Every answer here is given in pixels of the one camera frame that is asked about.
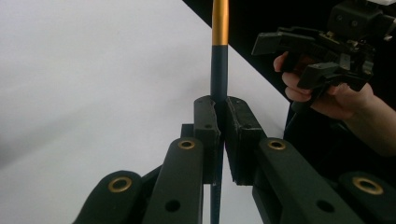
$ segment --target white background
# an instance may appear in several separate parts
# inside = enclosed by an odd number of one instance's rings
[[[181,0],[0,1],[0,223],[71,223],[106,175],[161,165],[210,93],[210,54]],[[232,48],[228,95],[282,137],[289,103]],[[227,161],[222,187],[220,223],[262,223]]]

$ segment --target human hand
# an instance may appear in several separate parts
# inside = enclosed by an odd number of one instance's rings
[[[285,52],[274,60],[274,68],[276,72],[281,72],[281,67],[288,53]],[[298,66],[297,71],[303,71],[304,65],[312,63],[309,58],[303,59]],[[297,87],[300,81],[299,76],[295,73],[284,72],[282,74],[283,82],[288,86],[285,93],[289,99],[295,102],[306,102],[311,99],[312,90],[305,90]],[[311,107],[319,113],[326,115],[332,119],[350,119],[357,111],[364,110],[370,106],[375,98],[373,90],[369,84],[365,84],[360,91],[353,91],[346,83],[338,86],[330,86]]]

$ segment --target hand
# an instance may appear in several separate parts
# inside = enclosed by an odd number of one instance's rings
[[[274,68],[276,72],[281,72],[282,63],[285,61],[288,53],[285,52],[274,60]],[[301,62],[307,65],[312,60],[306,58]],[[285,93],[292,101],[306,102],[311,98],[312,90],[304,90],[297,87],[300,78],[295,73],[283,73],[282,80],[288,86]],[[373,90],[369,84],[364,85],[360,91],[353,91],[346,83],[342,83],[337,87],[331,86],[323,93],[311,107],[319,113],[326,115],[332,119],[350,119],[357,112],[364,110],[370,106],[375,98]]]

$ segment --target white table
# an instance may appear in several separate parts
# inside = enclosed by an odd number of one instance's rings
[[[209,94],[210,57],[181,0],[1,1],[0,222],[71,223],[104,176],[161,165]],[[232,48],[228,95],[282,137],[289,103]],[[262,223],[227,161],[222,185],[220,223]]]

